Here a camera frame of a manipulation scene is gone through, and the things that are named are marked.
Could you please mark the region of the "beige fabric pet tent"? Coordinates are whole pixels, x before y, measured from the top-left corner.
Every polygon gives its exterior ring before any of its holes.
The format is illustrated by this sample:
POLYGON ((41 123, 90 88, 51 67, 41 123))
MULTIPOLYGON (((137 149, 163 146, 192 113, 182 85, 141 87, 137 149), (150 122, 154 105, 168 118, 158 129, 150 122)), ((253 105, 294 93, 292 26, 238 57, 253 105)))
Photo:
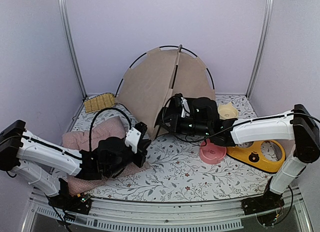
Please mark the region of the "beige fabric pet tent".
POLYGON ((166 101, 181 93, 187 98, 216 98, 215 86, 204 62, 181 46, 154 48, 136 59, 124 74, 115 96, 140 122, 151 140, 165 134, 156 124, 166 101))

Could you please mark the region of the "black tent pole one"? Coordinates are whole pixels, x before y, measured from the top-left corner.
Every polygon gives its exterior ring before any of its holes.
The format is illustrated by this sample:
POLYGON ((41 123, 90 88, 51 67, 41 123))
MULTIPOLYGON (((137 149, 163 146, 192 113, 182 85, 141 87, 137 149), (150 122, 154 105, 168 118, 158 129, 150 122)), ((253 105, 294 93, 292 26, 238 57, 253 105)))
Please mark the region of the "black tent pole one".
POLYGON ((173 72, 170 78, 170 82, 169 82, 169 86, 168 86, 168 91, 166 93, 165 99, 163 104, 160 107, 160 111, 159 114, 157 115, 156 121, 155 121, 155 126, 154 126, 154 132, 152 133, 152 139, 155 140, 159 134, 159 132, 161 131, 161 123, 158 124, 159 122, 159 117, 161 117, 161 112, 164 111, 164 108, 166 108, 166 102, 170 99, 170 97, 173 94, 173 88, 174 88, 174 84, 175 84, 175 80, 176 80, 176 76, 177 76, 177 71, 178 71, 178 66, 179 66, 179 60, 180 60, 180 56, 181 56, 181 49, 183 48, 182 44, 180 44, 177 47, 177 54, 176 54, 176 58, 175 58, 175 62, 174 62, 174 67, 173 67, 173 72))

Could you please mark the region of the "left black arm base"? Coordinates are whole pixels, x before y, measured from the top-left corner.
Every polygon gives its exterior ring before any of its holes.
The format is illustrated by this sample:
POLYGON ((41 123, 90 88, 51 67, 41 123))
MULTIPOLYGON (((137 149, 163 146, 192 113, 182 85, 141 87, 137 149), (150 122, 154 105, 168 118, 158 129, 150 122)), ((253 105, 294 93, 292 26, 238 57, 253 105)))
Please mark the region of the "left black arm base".
POLYGON ((74 221, 76 217, 74 215, 70 215, 69 212, 80 213, 84 215, 88 215, 92 206, 91 198, 86 202, 82 203, 77 195, 70 195, 68 183, 59 178, 59 190, 58 194, 55 196, 47 196, 48 204, 54 209, 58 218, 61 220, 63 225, 69 229, 69 221, 74 221))

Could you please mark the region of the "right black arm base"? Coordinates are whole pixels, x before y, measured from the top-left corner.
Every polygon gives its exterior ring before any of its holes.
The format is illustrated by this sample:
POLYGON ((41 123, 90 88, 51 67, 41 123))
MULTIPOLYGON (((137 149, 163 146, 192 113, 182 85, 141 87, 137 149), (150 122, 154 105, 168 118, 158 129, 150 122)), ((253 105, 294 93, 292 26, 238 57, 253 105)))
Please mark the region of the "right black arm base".
MULTIPOLYGON (((275 194, 270 191, 270 183, 272 179, 273 177, 268 180, 262 195, 248 197, 241 201, 241 208, 243 209, 245 215, 265 212, 276 208, 280 208, 280 210, 282 210, 285 204, 282 195, 275 194)), ((275 225, 279 216, 280 212, 272 212, 265 215, 259 215, 257 220, 260 225, 269 227, 275 225)))

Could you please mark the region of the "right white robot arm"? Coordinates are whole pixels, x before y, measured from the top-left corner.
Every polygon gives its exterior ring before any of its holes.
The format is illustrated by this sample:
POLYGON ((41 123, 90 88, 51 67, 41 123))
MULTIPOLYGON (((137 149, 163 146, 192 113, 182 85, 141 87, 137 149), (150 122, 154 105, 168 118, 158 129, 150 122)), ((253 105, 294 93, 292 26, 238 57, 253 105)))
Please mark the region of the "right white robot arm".
POLYGON ((263 210, 275 205, 278 195, 309 163, 320 157, 319 120, 312 117, 302 104, 272 116, 222 120, 214 100, 207 97, 184 98, 182 94, 176 94, 160 110, 157 122, 176 137, 199 136, 197 142, 209 140, 222 147, 263 140, 293 140, 294 151, 270 179, 267 192, 258 200, 263 210))

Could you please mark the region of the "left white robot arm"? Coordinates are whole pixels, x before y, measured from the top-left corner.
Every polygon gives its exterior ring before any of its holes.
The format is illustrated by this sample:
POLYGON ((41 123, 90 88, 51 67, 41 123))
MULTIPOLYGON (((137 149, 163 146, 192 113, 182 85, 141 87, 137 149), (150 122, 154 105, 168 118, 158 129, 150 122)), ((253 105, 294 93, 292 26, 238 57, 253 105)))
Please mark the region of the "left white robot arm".
POLYGON ((124 138, 110 136, 93 147, 93 128, 88 132, 88 150, 64 148, 45 141, 25 129, 17 120, 0 133, 0 168, 10 171, 23 160, 63 170, 82 180, 116 177, 129 165, 141 168, 151 140, 144 139, 147 126, 140 122, 130 127, 124 138))

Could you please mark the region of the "pink pet bowl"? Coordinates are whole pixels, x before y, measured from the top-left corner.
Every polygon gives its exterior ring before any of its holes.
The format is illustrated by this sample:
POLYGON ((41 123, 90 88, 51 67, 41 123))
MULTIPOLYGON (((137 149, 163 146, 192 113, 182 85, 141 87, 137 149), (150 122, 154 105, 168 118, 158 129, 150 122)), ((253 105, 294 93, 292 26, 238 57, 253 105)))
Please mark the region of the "pink pet bowl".
POLYGON ((217 146, 207 139, 200 144, 198 154, 200 159, 206 164, 219 164, 226 156, 227 148, 217 146))

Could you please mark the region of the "cream cat bowl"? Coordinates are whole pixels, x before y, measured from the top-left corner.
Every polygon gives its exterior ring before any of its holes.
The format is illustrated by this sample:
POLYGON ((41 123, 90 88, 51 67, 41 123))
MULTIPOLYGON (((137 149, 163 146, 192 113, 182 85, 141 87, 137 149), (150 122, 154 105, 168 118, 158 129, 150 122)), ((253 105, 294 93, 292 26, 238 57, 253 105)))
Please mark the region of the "cream cat bowl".
POLYGON ((238 118, 239 115, 238 110, 233 106, 232 102, 219 104, 217 110, 221 120, 235 119, 238 118))

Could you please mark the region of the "woven scratcher tray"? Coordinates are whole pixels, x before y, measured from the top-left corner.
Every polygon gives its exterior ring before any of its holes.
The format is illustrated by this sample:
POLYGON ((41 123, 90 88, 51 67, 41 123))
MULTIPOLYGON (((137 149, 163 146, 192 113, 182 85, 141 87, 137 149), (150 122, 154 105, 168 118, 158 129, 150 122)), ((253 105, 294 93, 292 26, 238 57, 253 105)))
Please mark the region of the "woven scratcher tray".
POLYGON ((104 108, 111 108, 116 104, 113 93, 104 93, 84 101, 86 113, 93 113, 104 108))

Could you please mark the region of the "yellow double bowl stand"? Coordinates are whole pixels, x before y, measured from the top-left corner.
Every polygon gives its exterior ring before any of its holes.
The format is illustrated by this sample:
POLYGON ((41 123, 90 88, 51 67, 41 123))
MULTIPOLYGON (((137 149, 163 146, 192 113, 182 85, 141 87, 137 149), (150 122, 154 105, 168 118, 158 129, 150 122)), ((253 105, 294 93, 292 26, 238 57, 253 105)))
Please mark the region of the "yellow double bowl stand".
POLYGON ((286 153, 275 140, 255 141, 227 148, 227 155, 239 162, 269 174, 276 174, 283 165, 286 153))

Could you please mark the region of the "right aluminium frame post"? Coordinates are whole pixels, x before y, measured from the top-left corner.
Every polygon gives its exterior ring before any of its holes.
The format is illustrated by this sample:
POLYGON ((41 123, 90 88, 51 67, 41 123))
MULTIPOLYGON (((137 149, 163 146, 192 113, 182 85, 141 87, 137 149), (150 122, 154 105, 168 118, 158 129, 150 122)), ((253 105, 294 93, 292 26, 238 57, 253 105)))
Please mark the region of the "right aluminium frame post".
POLYGON ((264 48, 266 45, 266 40, 267 40, 270 22, 272 18, 273 5, 274 5, 274 0, 266 0, 260 39, 257 47, 253 68, 252 68, 251 77, 250 77, 249 84, 245 94, 248 100, 250 100, 253 95, 255 83, 258 78, 258 73, 259 73, 259 69, 263 59, 264 48))

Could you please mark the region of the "aluminium frame post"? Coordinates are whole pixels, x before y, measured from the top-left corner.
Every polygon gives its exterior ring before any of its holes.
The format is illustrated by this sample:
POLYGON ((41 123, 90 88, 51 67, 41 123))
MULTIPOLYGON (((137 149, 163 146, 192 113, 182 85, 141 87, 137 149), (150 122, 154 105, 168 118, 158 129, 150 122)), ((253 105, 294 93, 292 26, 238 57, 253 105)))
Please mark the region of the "aluminium frame post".
POLYGON ((258 78, 258 73, 259 73, 259 69, 263 59, 264 48, 266 45, 266 40, 267 40, 270 22, 272 18, 273 5, 274 5, 274 0, 266 0, 260 39, 257 47, 253 68, 252 68, 251 77, 250 77, 249 84, 245 94, 248 100, 250 100, 253 95, 255 83, 258 78))
POLYGON ((76 81, 77 81, 79 88, 80 88, 82 100, 84 101, 88 97, 88 95, 87 95, 84 81, 83 81, 83 78, 81 75, 80 66, 78 63, 76 50, 75 50, 75 46, 74 46, 74 42, 73 42, 73 38, 72 38, 72 32, 71 32, 71 27, 70 27, 70 22, 69 22, 69 17, 68 17, 67 3, 66 3, 66 0, 57 0, 57 2, 58 2, 62 26, 64 29, 66 42, 67 42, 67 46, 68 46, 68 50, 69 50, 69 54, 70 54, 70 58, 71 58, 71 63, 73 65, 73 69, 75 72, 76 81))

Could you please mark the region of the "left aluminium frame post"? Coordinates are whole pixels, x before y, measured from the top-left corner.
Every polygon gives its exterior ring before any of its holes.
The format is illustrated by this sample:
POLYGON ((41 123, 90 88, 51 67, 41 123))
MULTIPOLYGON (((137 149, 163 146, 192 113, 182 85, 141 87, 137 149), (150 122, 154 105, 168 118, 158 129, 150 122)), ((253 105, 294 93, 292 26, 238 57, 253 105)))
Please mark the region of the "left aluminium frame post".
POLYGON ((79 88, 80 88, 82 100, 84 101, 88 97, 88 95, 87 95, 84 81, 83 81, 83 78, 81 75, 80 66, 78 63, 76 50, 75 50, 75 46, 74 46, 74 42, 73 42, 73 38, 72 38, 72 32, 71 32, 71 27, 70 27, 70 22, 69 22, 69 17, 68 17, 67 3, 66 3, 66 0, 57 0, 57 2, 58 2, 62 26, 64 29, 66 42, 67 42, 67 46, 68 46, 68 50, 69 50, 69 54, 70 54, 70 58, 71 58, 71 63, 73 65, 73 69, 75 72, 76 81, 77 81, 79 88))

